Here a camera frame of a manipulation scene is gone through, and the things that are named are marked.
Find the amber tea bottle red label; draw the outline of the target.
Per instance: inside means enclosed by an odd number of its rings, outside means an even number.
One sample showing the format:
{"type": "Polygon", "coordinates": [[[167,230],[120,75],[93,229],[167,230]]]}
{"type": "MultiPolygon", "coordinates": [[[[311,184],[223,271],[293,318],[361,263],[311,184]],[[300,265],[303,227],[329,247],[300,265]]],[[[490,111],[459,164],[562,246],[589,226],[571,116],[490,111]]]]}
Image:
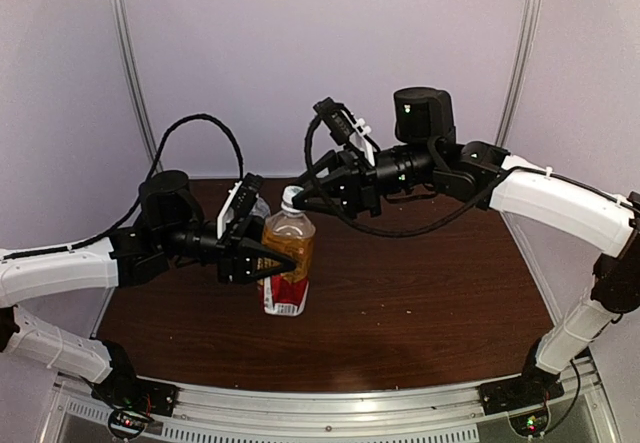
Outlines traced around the amber tea bottle red label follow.
{"type": "Polygon", "coordinates": [[[303,210],[294,207],[294,197],[301,192],[299,186],[286,186],[280,210],[265,221],[262,244],[271,253],[259,261],[258,268],[269,271],[259,283],[268,315],[296,317],[305,309],[316,227],[303,210]]]}

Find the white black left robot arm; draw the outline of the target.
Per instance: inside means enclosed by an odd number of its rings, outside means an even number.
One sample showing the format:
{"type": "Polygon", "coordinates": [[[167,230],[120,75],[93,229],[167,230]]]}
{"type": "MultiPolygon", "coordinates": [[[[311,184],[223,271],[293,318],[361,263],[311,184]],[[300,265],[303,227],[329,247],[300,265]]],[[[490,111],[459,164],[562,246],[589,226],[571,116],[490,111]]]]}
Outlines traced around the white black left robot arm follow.
{"type": "Polygon", "coordinates": [[[118,344],[83,338],[47,323],[22,302],[81,289],[144,285],[189,259],[214,265],[218,279],[246,284],[295,269],[291,257],[261,242],[264,221],[252,212],[262,178],[236,183],[218,218],[206,220],[179,170],[158,173],[138,190],[140,214],[91,241],[1,253],[1,350],[75,374],[123,407],[137,405],[144,387],[118,344]]]}

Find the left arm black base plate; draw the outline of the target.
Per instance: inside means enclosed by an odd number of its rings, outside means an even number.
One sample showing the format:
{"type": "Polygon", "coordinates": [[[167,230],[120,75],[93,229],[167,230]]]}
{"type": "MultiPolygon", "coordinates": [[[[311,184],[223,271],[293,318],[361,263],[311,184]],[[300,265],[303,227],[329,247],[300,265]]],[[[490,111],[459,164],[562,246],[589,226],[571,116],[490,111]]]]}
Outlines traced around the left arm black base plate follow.
{"type": "Polygon", "coordinates": [[[101,383],[87,381],[91,396],[112,409],[133,410],[145,416],[173,415],[178,387],[137,376],[108,376],[101,383]]]}

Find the white tea bottle cap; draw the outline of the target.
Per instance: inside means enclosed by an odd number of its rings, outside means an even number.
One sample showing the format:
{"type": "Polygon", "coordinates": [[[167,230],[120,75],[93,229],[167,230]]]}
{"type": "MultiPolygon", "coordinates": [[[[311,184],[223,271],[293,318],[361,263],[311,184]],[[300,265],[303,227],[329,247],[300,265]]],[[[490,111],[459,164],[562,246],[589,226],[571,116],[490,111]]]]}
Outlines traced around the white tea bottle cap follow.
{"type": "Polygon", "coordinates": [[[294,206],[293,199],[303,191],[303,188],[296,185],[288,185],[284,188],[281,199],[281,209],[292,213],[299,213],[300,210],[294,206]]]}

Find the clear plastic water bottle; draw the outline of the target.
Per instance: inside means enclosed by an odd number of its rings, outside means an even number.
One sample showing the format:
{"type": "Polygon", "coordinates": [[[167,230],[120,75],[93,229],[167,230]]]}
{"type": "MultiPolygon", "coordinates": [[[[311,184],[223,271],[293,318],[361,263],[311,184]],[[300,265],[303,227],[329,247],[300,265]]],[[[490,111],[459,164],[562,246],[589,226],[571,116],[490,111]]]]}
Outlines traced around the clear plastic water bottle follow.
{"type": "Polygon", "coordinates": [[[271,216],[271,208],[268,202],[264,198],[262,198],[261,196],[258,196],[256,199],[256,202],[254,203],[251,209],[251,214],[253,216],[266,220],[268,217],[271,216]]]}

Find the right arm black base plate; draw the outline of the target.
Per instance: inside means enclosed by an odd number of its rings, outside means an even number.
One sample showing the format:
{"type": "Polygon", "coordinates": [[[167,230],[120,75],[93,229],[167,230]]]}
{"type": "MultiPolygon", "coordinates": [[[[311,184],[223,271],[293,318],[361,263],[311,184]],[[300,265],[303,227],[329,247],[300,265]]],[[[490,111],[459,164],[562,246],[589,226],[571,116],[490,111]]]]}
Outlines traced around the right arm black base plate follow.
{"type": "Polygon", "coordinates": [[[478,387],[478,394],[484,414],[493,415],[542,406],[550,399],[562,397],[565,391],[560,382],[545,386],[517,376],[483,383],[478,387]]]}

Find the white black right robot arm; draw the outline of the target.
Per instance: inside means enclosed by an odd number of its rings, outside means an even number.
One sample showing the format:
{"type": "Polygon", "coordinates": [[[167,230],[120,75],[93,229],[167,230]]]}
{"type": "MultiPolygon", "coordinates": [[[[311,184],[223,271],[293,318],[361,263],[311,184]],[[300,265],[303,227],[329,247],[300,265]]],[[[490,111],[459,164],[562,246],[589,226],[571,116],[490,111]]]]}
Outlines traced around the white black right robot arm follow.
{"type": "Polygon", "coordinates": [[[594,283],[530,349],[509,383],[519,403],[544,397],[572,360],[615,319],[639,306],[639,196],[614,195],[541,168],[508,150],[456,140],[451,97],[430,87],[394,93],[397,145],[381,149],[347,107],[324,99],[310,129],[329,129],[334,151],[307,157],[294,206],[332,214],[349,226],[361,212],[377,216],[383,201],[447,196],[459,212],[473,208],[522,216],[579,238],[599,252],[594,283]]]}

